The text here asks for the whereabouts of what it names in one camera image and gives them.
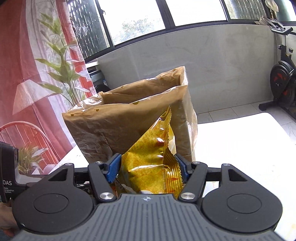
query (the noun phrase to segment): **tile floor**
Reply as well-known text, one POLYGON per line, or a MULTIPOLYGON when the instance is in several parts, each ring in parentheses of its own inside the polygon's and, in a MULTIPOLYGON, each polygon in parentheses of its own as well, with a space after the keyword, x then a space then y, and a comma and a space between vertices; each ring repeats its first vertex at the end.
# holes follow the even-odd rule
MULTIPOLYGON (((199 124, 203 124, 203 123, 209 123, 214 121, 224 121, 229 119, 235 119, 235 118, 244 117, 248 115, 255 115, 262 112, 258 108, 259 104, 269 102, 269 101, 271 100, 201 113, 197 115, 197 120, 199 124)), ((273 108, 267 109, 265 112, 271 114, 273 118, 276 119, 276 121, 282 126, 282 128, 290 136, 293 143, 296 144, 296 121, 280 107, 273 107, 273 108)))

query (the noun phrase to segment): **yellow snack bag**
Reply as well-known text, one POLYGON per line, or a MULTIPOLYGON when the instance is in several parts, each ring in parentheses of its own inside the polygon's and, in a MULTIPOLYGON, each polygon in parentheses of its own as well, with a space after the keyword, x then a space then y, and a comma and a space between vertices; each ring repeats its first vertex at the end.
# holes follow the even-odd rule
POLYGON ((173 132, 170 107, 121 157, 118 180, 137 193, 172 193, 183 188, 179 164, 168 148, 173 132))

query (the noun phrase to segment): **window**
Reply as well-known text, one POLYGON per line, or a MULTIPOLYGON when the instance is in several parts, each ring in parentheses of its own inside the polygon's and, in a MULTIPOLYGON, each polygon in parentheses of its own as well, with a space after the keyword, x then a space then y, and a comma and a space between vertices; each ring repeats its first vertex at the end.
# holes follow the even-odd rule
POLYGON ((279 7, 276 17, 280 22, 296 21, 294 7, 289 0, 275 0, 279 7))
POLYGON ((99 0, 114 45, 165 29, 155 0, 99 0))
POLYGON ((266 13, 261 0, 225 0, 231 19, 259 20, 266 13))
POLYGON ((166 0, 176 26, 226 20, 220 0, 166 0))
POLYGON ((72 25, 84 58, 110 47, 94 0, 68 0, 72 25))

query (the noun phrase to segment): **brown paper bag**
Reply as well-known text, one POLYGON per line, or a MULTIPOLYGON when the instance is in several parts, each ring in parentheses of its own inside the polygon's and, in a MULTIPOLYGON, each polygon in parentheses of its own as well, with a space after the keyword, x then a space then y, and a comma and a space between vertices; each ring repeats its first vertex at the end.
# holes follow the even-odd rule
POLYGON ((177 153, 194 161, 197 117, 185 67, 152 79, 100 92, 63 113, 64 121, 89 163, 124 154, 171 107, 177 153))

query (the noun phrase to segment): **printed lamp on curtain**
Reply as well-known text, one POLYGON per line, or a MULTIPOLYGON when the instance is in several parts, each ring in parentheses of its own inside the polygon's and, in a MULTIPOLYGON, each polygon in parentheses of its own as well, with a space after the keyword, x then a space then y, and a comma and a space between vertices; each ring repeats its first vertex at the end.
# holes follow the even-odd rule
POLYGON ((32 80, 26 80, 17 86, 12 114, 14 115, 36 101, 52 94, 56 93, 43 88, 32 80))

